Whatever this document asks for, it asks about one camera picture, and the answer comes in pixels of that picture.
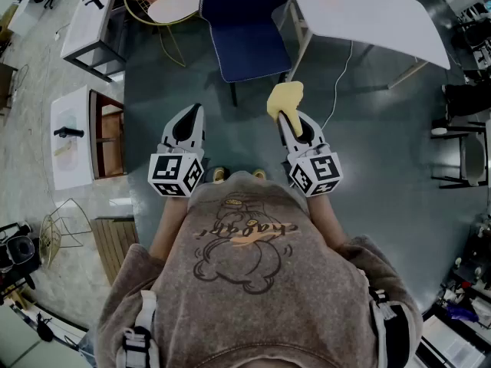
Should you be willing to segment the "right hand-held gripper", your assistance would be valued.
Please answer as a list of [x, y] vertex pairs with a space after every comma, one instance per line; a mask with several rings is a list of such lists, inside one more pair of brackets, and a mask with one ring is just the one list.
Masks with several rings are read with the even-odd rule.
[[309, 115], [299, 111], [302, 133], [297, 136], [290, 119], [280, 112], [278, 128], [288, 154], [284, 161], [288, 184], [306, 198], [327, 194], [342, 180], [336, 152], [325, 141], [321, 127]]

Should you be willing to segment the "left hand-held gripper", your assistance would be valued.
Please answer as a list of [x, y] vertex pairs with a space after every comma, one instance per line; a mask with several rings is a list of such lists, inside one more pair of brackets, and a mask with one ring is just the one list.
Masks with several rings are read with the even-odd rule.
[[164, 197], [190, 197], [203, 177], [204, 107], [195, 103], [167, 123], [150, 156], [148, 183]]

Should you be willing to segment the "yellow cloth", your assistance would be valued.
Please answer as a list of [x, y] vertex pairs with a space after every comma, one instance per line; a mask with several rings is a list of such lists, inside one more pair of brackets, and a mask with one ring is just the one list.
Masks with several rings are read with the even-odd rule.
[[286, 115], [297, 137], [303, 134], [298, 105], [303, 98], [304, 85], [300, 81], [276, 84], [267, 100], [267, 113], [277, 123], [281, 112]]

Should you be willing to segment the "dark blue chair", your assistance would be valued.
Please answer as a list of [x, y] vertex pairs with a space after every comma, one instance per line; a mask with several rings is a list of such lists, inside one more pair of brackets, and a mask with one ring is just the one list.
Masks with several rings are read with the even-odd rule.
[[284, 41], [272, 18], [288, 0], [200, 0], [199, 14], [209, 31], [223, 80], [237, 104], [236, 84], [278, 75], [292, 68]]

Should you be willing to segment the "person's left forearm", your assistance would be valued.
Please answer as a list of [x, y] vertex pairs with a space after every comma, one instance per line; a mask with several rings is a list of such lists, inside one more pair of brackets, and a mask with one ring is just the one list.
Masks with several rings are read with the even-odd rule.
[[157, 232], [149, 249], [156, 259], [166, 261], [188, 212], [188, 198], [166, 199]]

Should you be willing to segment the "person's right forearm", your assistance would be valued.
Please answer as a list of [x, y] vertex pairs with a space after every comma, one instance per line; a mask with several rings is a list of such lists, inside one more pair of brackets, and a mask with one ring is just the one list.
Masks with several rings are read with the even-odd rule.
[[311, 221], [323, 236], [326, 245], [338, 251], [348, 241], [341, 223], [338, 221], [327, 195], [307, 198]]

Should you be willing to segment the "black upholstered chair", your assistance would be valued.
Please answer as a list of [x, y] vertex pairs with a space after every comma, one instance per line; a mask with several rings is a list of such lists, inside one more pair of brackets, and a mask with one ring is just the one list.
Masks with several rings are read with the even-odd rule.
[[445, 118], [465, 117], [491, 109], [491, 82], [475, 85], [443, 85], [446, 100]]

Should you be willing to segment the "white seat cushion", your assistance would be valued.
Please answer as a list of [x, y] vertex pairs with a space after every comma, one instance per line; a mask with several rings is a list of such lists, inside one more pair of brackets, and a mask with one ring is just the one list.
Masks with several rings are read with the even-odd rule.
[[170, 25], [199, 11], [200, 0], [156, 0], [147, 10], [157, 24]]

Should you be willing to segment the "white table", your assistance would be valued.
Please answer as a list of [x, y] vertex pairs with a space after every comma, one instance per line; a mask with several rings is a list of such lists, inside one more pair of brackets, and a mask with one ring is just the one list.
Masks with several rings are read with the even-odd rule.
[[389, 89], [427, 64], [450, 69], [442, 39], [417, 0], [288, 0], [282, 16], [292, 18], [299, 43], [289, 81], [313, 36], [361, 42], [413, 57], [413, 65], [390, 82]]

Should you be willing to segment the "person's brown shirt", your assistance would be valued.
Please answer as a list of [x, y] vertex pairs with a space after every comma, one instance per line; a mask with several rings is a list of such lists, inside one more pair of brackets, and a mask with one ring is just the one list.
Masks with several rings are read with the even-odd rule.
[[252, 173], [188, 198], [168, 259], [134, 244], [97, 325], [98, 368], [405, 368], [423, 318], [367, 237], [329, 248], [307, 199]]

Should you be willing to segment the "black shelf rack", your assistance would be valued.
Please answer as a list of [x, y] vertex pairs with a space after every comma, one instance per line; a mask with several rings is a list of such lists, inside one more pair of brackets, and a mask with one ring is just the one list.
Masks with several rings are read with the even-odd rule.
[[465, 75], [476, 83], [491, 79], [491, 0], [443, 0], [455, 14], [453, 46], [472, 54], [475, 69]]

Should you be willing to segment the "cluttered workbench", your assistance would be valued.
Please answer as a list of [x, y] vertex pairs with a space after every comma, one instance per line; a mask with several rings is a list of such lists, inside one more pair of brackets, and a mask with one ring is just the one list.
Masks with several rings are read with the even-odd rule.
[[469, 229], [463, 250], [423, 315], [423, 368], [491, 368], [491, 215]]

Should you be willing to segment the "white desk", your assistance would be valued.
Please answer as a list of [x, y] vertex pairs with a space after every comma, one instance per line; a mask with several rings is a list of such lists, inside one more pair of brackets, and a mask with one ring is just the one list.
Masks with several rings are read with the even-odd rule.
[[92, 368], [76, 351], [43, 341], [8, 305], [0, 306], [1, 368]]

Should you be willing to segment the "white sink cabinet wooden frame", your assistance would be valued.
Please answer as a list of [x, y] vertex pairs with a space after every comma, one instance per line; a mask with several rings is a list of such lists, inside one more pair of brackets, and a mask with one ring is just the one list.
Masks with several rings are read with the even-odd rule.
[[[62, 127], [83, 130], [84, 136], [54, 136]], [[84, 86], [53, 101], [50, 129], [56, 190], [126, 174], [122, 103]]]

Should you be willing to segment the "white sink cabinet black frame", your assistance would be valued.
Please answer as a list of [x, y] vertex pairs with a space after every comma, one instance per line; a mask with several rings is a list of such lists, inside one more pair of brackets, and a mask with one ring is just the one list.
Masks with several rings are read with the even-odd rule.
[[101, 0], [77, 4], [61, 49], [61, 58], [83, 71], [110, 83], [125, 71], [127, 10], [123, 0]]

